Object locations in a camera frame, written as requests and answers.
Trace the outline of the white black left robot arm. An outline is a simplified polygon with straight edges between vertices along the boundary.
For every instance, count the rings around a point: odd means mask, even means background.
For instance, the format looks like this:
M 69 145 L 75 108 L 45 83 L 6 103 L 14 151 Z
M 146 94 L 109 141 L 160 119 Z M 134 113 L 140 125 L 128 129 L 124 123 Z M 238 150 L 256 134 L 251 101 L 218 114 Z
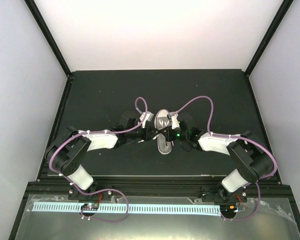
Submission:
M 87 200 L 98 188 L 93 176 L 145 175 L 141 164 L 161 153 L 171 151 L 164 134 L 171 126 L 170 112 L 142 112 L 138 117 L 124 116 L 111 130 L 90 132 L 66 128 L 45 151 L 50 170 L 79 188 Z

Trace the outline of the grey canvas sneaker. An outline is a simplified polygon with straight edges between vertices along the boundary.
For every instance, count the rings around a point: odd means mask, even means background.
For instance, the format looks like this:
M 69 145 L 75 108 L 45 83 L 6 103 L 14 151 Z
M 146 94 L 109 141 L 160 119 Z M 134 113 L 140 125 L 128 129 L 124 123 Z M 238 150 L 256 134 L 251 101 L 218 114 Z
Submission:
M 170 125 L 170 121 L 167 118 L 169 113 L 166 109 L 161 109 L 157 112 L 154 119 L 154 127 L 156 129 L 163 129 Z M 172 151 L 172 144 L 170 142 L 165 142 L 164 137 L 157 138 L 157 148 L 162 155 L 167 155 Z

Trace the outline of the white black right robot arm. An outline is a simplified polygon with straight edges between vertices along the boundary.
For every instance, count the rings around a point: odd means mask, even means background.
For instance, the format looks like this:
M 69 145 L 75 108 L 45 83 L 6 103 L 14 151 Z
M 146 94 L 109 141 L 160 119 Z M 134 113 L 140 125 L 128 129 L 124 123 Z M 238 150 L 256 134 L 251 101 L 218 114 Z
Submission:
M 180 141 L 187 151 L 216 152 L 230 156 L 235 169 L 213 190 L 223 202 L 230 201 L 239 188 L 257 183 L 277 171 L 274 156 L 257 142 L 257 137 L 250 131 L 237 135 L 215 134 L 197 127 L 188 128 L 184 121 L 169 119 L 155 120 L 154 127 L 158 150 L 163 155 L 171 152 L 174 141 Z

